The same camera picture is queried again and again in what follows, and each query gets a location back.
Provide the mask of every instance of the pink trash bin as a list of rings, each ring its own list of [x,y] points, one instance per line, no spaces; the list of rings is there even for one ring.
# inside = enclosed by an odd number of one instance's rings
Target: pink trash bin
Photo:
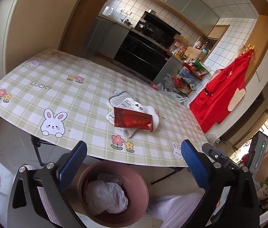
[[[100,173],[106,173],[123,178],[122,190],[128,198],[127,209],[113,214],[103,212],[94,216],[85,202],[84,191],[89,182],[97,180]],[[137,222],[144,214],[149,203],[149,192],[142,177],[127,164],[114,161],[100,161],[84,170],[79,179],[77,195],[80,205],[86,215],[96,223],[106,227],[125,227]]]

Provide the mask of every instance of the checkered tablecloth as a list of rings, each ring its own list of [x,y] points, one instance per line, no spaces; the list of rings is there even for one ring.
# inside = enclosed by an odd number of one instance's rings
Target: checkered tablecloth
[[[106,119],[114,91],[128,91],[142,105],[153,106],[159,127],[125,138]],[[185,106],[118,72],[53,49],[20,64],[0,81],[0,116],[55,145],[71,150],[83,140],[88,155],[130,164],[187,166],[181,142],[189,139],[199,152],[207,142]]]

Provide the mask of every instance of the red garment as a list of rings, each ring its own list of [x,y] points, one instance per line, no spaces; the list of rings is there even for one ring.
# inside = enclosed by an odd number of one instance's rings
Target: red garment
[[[247,51],[225,69],[221,69],[190,103],[190,109],[204,133],[214,123],[221,123],[244,96],[245,75],[252,52],[254,50]]]

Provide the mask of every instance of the red wrapper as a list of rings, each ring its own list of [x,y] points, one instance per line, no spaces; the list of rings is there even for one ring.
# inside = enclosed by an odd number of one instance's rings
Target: red wrapper
[[[153,131],[152,115],[114,107],[115,127],[139,128]]]

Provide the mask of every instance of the yellow flower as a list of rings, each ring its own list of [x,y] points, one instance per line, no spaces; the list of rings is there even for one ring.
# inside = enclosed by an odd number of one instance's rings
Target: yellow flower
[[[12,97],[13,95],[11,95],[10,93],[8,93],[8,94],[6,94],[5,96],[4,96],[4,99],[6,99],[6,100],[10,100],[10,98]]]
[[[127,149],[133,149],[134,148],[134,144],[133,143],[131,143],[131,142],[129,142],[129,141],[127,141],[126,143],[124,143],[125,144],[125,147],[127,148]]]

